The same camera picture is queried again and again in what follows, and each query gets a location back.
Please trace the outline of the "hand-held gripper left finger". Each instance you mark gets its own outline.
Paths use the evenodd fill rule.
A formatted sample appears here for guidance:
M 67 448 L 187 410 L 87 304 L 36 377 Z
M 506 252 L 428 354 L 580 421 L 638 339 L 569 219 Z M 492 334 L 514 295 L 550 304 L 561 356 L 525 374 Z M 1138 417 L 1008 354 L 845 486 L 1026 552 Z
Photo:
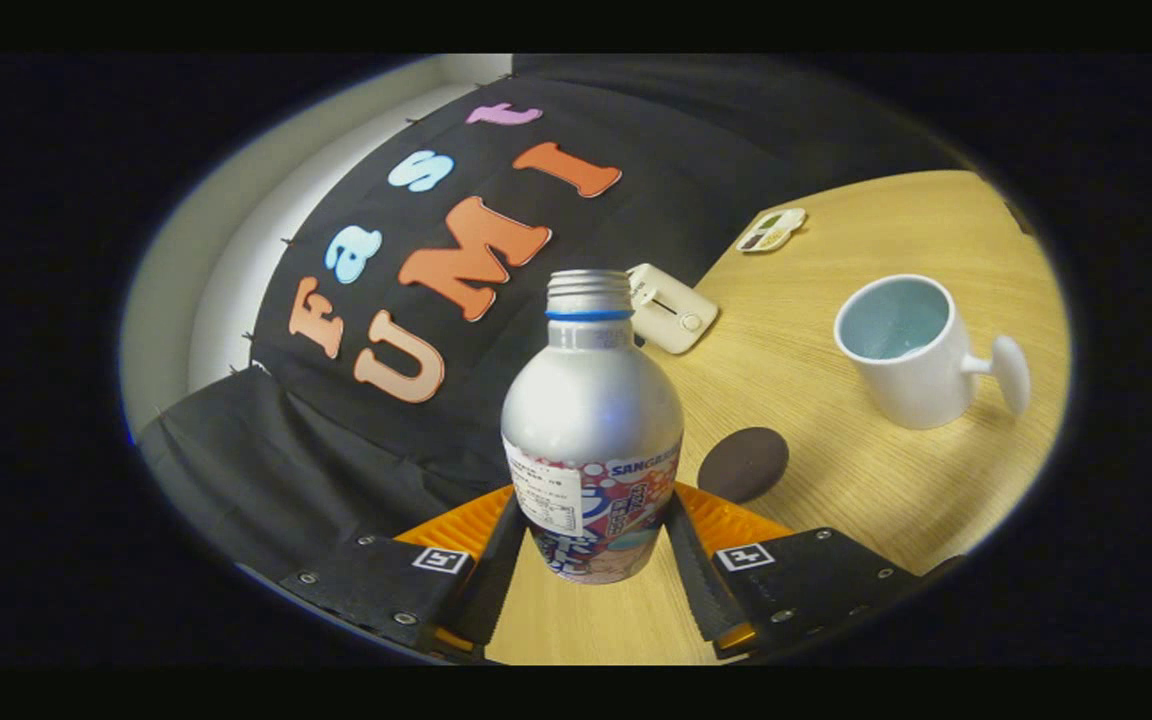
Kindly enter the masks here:
M 358 530 L 278 579 L 329 623 L 438 662 L 485 662 L 525 520 L 507 486 L 384 537 Z

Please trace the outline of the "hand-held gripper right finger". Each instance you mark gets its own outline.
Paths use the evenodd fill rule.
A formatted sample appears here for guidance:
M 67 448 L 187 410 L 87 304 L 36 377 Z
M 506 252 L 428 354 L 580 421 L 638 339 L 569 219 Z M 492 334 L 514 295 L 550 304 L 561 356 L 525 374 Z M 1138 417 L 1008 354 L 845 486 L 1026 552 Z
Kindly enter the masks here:
M 813 650 L 964 560 L 918 575 L 835 528 L 791 530 L 691 486 L 676 486 L 666 530 L 695 623 L 719 660 Z

